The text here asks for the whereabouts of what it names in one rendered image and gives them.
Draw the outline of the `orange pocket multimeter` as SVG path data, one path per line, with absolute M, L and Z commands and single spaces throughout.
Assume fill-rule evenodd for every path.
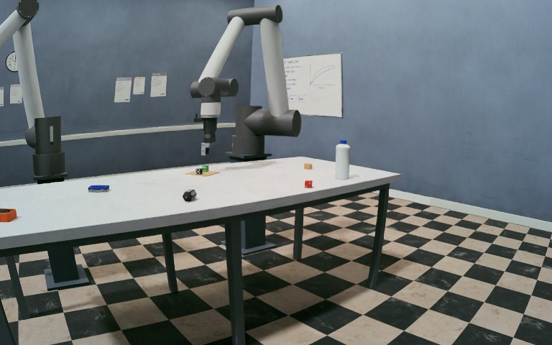
M 14 208 L 0 208 L 0 222 L 10 222 L 17 218 L 17 212 Z

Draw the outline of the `tan flat mat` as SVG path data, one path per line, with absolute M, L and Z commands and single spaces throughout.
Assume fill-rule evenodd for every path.
M 220 173 L 220 172 L 208 171 L 208 172 L 203 172 L 203 174 L 197 175 L 197 176 L 207 177 L 207 176 L 209 176 L 209 175 L 214 175 L 214 174 L 217 174 L 217 173 Z M 196 175 L 196 172 L 195 172 L 195 171 L 193 171 L 193 172 L 188 172 L 188 173 L 185 173 L 185 175 Z

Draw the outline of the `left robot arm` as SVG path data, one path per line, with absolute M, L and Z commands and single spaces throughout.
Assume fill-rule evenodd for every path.
M 221 97 L 236 96 L 239 90 L 237 79 L 218 76 L 243 27 L 259 24 L 270 109 L 262 109 L 262 106 L 236 106 L 233 154 L 264 154 L 265 136 L 260 135 L 297 137 L 300 133 L 300 112 L 289 110 L 279 25 L 282 17 L 280 5 L 229 11 L 226 31 L 199 81 L 190 86 L 191 97 L 201 98 L 201 103 L 221 103 Z

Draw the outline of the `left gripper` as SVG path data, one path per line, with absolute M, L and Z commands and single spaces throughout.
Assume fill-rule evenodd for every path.
M 204 143 L 201 143 L 201 155 L 209 154 L 209 144 L 216 142 L 217 117 L 221 114 L 221 103 L 202 103 L 201 118 L 195 114 L 194 122 L 203 122 Z

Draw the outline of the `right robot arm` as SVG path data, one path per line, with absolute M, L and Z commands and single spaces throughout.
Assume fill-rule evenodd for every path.
M 36 176 L 65 172 L 65 151 L 61 149 L 61 116 L 45 117 L 37 78 L 30 21 L 39 11 L 38 0 L 20 0 L 0 26 L 0 49 L 12 37 L 28 127 L 27 144 L 35 149 Z M 43 118 L 44 117 L 44 118 Z

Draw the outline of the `white bottle with blue cap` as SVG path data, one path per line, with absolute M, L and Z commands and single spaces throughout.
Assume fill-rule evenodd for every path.
M 336 146 L 336 179 L 349 179 L 349 163 L 350 146 L 346 144 L 346 140 L 340 140 L 340 144 Z

